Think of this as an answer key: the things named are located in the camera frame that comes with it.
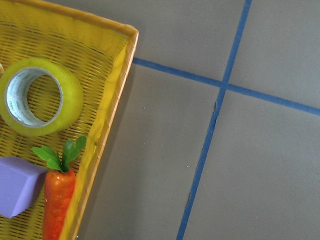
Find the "yellow-green packing tape roll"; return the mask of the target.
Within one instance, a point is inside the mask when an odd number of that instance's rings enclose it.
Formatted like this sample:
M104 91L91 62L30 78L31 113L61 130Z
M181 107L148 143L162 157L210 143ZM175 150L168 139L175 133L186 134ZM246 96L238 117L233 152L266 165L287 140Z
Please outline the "yellow-green packing tape roll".
M48 121L37 118L28 105L31 84L42 76L56 83L60 101ZM25 58L10 65L0 78L0 115L14 131L26 136L44 136L63 131L80 116L84 91L80 81L66 68L43 58Z

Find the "yellow woven plastic basket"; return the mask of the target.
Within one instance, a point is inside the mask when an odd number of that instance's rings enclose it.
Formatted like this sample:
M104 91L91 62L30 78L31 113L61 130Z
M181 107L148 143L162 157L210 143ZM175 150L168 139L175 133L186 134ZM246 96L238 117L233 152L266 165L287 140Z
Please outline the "yellow woven plastic basket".
M66 67L81 82L84 106L69 128L30 137L0 124L1 156L17 156L44 167L32 147L57 151L66 140L87 137L71 167L77 174L61 239L77 236L104 147L135 53L139 32L130 25L42 0L0 3L0 62L7 68L30 57Z

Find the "orange toy carrot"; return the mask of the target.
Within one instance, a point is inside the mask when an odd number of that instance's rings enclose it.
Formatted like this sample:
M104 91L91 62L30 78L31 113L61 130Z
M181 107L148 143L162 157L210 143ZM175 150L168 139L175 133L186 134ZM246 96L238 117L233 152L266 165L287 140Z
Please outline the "orange toy carrot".
M84 135L76 140L68 139L61 154L45 145L31 148L49 168L44 180L43 240L60 238L76 184L76 174L70 163L80 155L86 143L87 137Z

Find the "purple foam block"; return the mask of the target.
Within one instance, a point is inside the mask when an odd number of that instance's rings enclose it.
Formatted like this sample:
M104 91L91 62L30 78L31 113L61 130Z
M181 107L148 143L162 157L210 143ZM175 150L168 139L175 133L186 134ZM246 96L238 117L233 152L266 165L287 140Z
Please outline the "purple foam block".
M36 201L47 170L16 156L0 158L0 215L11 219Z

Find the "toy croissant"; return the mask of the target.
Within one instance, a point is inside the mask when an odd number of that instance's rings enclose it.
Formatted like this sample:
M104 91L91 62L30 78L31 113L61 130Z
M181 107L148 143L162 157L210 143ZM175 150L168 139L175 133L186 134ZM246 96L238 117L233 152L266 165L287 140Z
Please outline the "toy croissant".
M0 74L3 74L3 72L4 72L4 68L3 68L2 64L0 63Z

